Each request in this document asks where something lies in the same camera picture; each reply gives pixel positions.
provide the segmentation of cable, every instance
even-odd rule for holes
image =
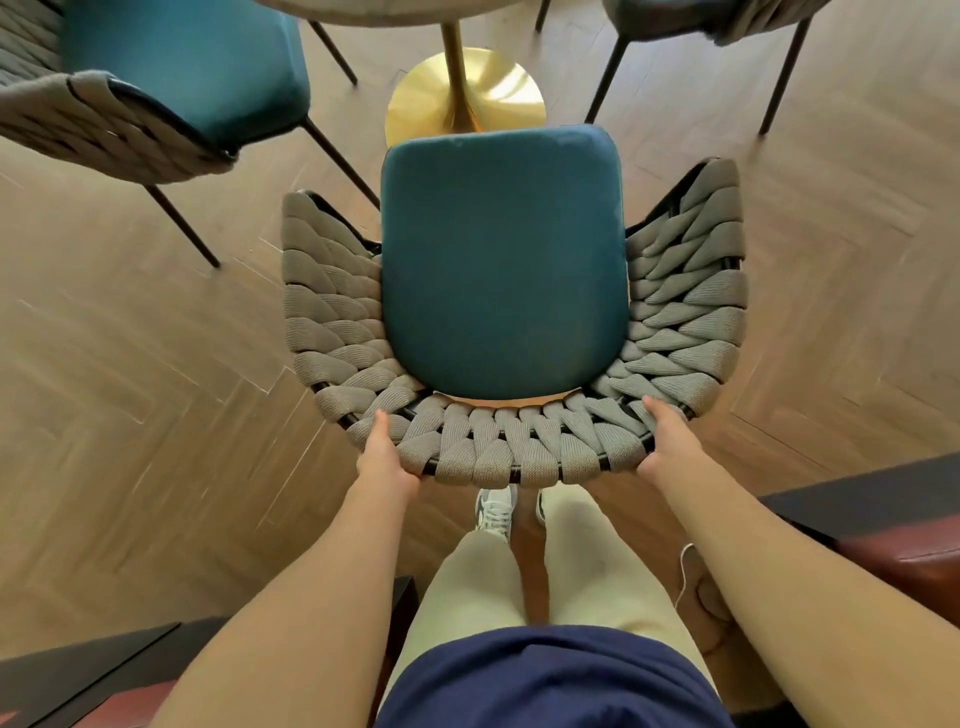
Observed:
[[[687,544],[680,549],[680,577],[683,582],[680,585],[680,593],[677,595],[676,600],[673,602],[673,608],[676,609],[680,605],[680,600],[684,598],[686,593],[686,566],[684,566],[684,557],[686,553],[692,548],[696,548],[693,544]]]
[[[695,546],[694,544],[687,544],[686,546],[684,546],[683,548],[680,549],[680,577],[681,577],[681,585],[680,585],[680,593],[677,595],[676,600],[674,600],[674,602],[673,602],[673,608],[674,608],[674,609],[677,609],[677,607],[680,606],[680,601],[681,601],[681,599],[684,598],[684,594],[686,594],[686,564],[684,563],[684,558],[685,558],[685,556],[686,556],[686,553],[687,553],[688,551],[690,551],[692,548],[696,548],[696,546]],[[707,604],[704,602],[704,598],[703,598],[703,596],[700,594],[700,588],[706,583],[708,576],[709,576],[709,573],[705,573],[705,574],[703,574],[699,579],[697,579],[697,584],[696,584],[696,586],[693,588],[693,593],[694,593],[694,594],[696,595],[696,597],[697,597],[697,603],[700,604],[700,608],[701,608],[702,610],[704,610],[707,614],[709,614],[712,618],[716,619],[718,622],[720,622],[721,624],[723,624],[724,630],[723,630],[723,633],[720,635],[720,639],[717,640],[716,644],[715,644],[713,647],[711,647],[710,649],[707,649],[707,650],[701,652],[701,654],[702,654],[704,657],[707,657],[708,655],[710,655],[710,654],[712,654],[713,652],[716,652],[718,649],[720,649],[720,647],[722,647],[722,646],[727,642],[727,640],[730,638],[730,636],[731,636],[731,635],[733,634],[733,632],[736,630],[736,620],[735,620],[735,619],[733,619],[733,618],[727,618],[727,617],[721,617],[721,616],[718,615],[716,612],[714,612],[712,609],[709,609],[709,607],[707,606]]]

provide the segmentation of gold table base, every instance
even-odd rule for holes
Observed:
[[[387,146],[420,136],[542,126],[546,106],[521,65],[487,48],[464,48],[458,23],[441,26],[444,52],[418,63],[387,107]]]

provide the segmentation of navy blue shirt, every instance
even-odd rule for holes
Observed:
[[[663,643],[608,627],[507,627],[424,652],[376,728],[732,728],[704,675]]]

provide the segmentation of leg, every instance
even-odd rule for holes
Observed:
[[[783,98],[786,85],[790,82],[790,74],[793,73],[793,67],[797,64],[800,49],[804,47],[806,32],[810,29],[810,19],[811,18],[804,18],[797,23],[797,30],[794,31],[793,40],[790,41],[790,48],[786,52],[786,58],[783,60],[780,77],[777,79],[777,85],[774,86],[774,95],[770,97],[767,112],[763,115],[763,123],[760,124],[760,136],[765,136],[774,123],[774,116],[777,115],[777,109],[780,107],[780,99]]]
[[[444,559],[423,596],[384,699],[400,673],[438,644],[527,623],[520,568],[510,551],[516,486],[477,495],[475,531]]]
[[[350,181],[357,185],[357,188],[364,193],[364,196],[373,203],[373,206],[377,209],[380,209],[380,198],[378,198],[373,190],[370,189],[370,186],[363,181],[363,178],[357,174],[357,171],[350,166],[350,163],[344,159],[344,156],[337,151],[337,148],[330,143],[330,140],[327,139],[323,133],[317,129],[317,125],[314,124],[310,117],[307,116],[303,119],[301,124],[306,132],[313,137],[313,140],[320,145],[320,148],[323,149],[336,165],[344,171],[344,174],[350,178]]]
[[[183,219],[183,216],[174,207],[173,203],[167,199],[166,195],[160,192],[159,187],[155,184],[144,184],[143,188],[150,193],[150,196],[163,208],[163,211],[170,215],[170,219],[177,223],[177,227],[190,239],[193,247],[200,251],[200,255],[205,257],[206,261],[214,268],[219,268],[220,261],[217,259],[217,256],[207,248],[203,240],[200,239],[200,236],[197,235],[193,228],[190,227],[190,224]]]
[[[673,647],[707,677],[700,650],[657,577],[579,485],[541,491],[553,624],[593,624]]]
[[[349,63],[347,63],[347,59],[344,58],[343,54],[340,52],[340,49],[333,44],[333,38],[326,33],[324,26],[322,26],[316,20],[311,20],[310,27],[313,28],[314,33],[320,36],[320,40],[324,42],[326,50],[330,52],[330,55],[333,56],[333,59],[337,61],[337,65],[339,65],[343,69],[344,73],[347,74],[347,78],[350,79],[350,82],[353,85],[357,85],[356,74],[353,73],[353,69],[350,68]]]
[[[603,78],[600,79],[597,92],[593,95],[593,103],[590,104],[590,111],[587,112],[587,118],[584,119],[584,124],[592,124],[593,120],[597,117],[597,111],[600,110],[600,105],[603,104],[603,100],[607,96],[607,91],[610,89],[613,76],[616,74],[616,69],[623,60],[623,54],[627,51],[628,45],[630,45],[630,41],[624,36],[620,36],[616,40],[616,45],[613,46],[610,60],[607,61],[607,70],[603,72]]]
[[[534,26],[538,33],[543,31],[543,21],[546,20],[546,12],[550,10],[550,0],[542,0],[540,3],[540,12],[537,13],[537,25]]]

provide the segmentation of beige pants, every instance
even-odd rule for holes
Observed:
[[[590,494],[579,485],[558,483],[543,491],[543,514],[550,622],[613,627],[657,640],[684,655],[713,684],[666,590],[617,536]],[[496,534],[472,531],[434,576],[387,692],[431,647],[526,623],[520,569],[510,546]]]

